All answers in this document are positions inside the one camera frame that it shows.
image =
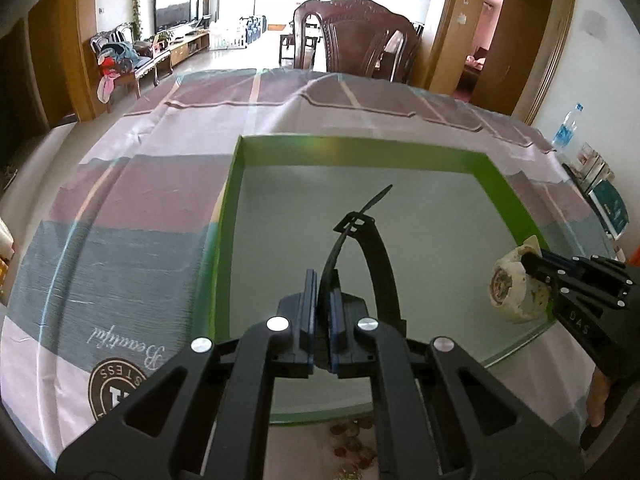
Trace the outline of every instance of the silver screw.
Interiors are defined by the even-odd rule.
[[[433,342],[433,346],[439,352],[451,352],[455,347],[455,343],[448,337],[439,337]]]
[[[213,343],[208,337],[199,337],[191,341],[191,350],[197,354],[204,354],[204,352],[208,352],[211,350],[212,346]]]
[[[378,328],[378,325],[378,320],[373,319],[372,317],[363,317],[358,322],[358,328],[366,332],[372,332],[373,330]]]
[[[282,332],[289,328],[289,320],[286,317],[274,316],[267,320],[267,328],[273,332]]]

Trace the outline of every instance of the circular logo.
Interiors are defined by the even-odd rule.
[[[89,405],[95,420],[129,397],[145,379],[144,372],[127,360],[113,358],[98,363],[89,377]]]

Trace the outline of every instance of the clothes pile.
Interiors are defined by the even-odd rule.
[[[103,103],[109,102],[115,86],[114,81],[149,61],[151,61],[150,57],[139,56],[128,41],[105,43],[98,54],[98,66],[102,73],[98,85],[98,99]]]

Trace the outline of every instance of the television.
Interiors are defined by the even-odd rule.
[[[198,0],[156,0],[156,32],[195,20]]]

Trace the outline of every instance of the dining chair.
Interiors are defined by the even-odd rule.
[[[372,77],[386,44],[398,32],[398,48],[389,80],[406,82],[418,35],[412,23],[372,0],[307,0],[295,11],[296,53],[294,68],[302,68],[306,45],[306,19],[320,22],[326,52],[327,72]]]

